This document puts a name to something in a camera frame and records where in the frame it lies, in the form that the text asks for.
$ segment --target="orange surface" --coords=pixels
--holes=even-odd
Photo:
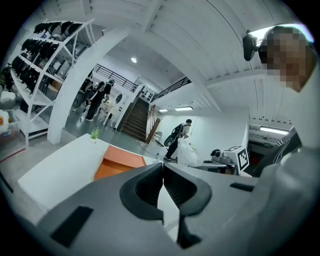
[[[109,146],[105,151],[102,163],[94,175],[94,180],[117,175],[142,166],[146,166],[142,156]]]

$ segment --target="black trousers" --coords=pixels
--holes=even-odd
[[[169,146],[168,153],[166,153],[165,157],[170,159],[177,148],[178,148],[178,138],[176,138],[174,142],[172,142],[172,144]]]
[[[91,120],[94,117],[94,115],[97,112],[100,104],[101,104],[100,100],[93,99],[93,101],[91,102],[88,114],[86,115],[86,119]]]

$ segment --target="white shirt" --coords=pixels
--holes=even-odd
[[[284,104],[288,118],[292,120],[296,132],[304,147],[320,148],[320,64],[317,62],[310,78],[300,92],[291,88],[290,101]]]

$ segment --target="white bag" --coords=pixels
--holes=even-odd
[[[202,166],[204,162],[197,151],[183,138],[178,138],[177,157],[179,165],[188,167]]]

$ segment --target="desk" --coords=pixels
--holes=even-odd
[[[52,209],[94,180],[110,144],[100,139],[93,144],[88,141],[89,137],[85,134],[60,148],[18,180],[20,187],[42,209]],[[150,157],[143,158],[146,165],[155,161]]]

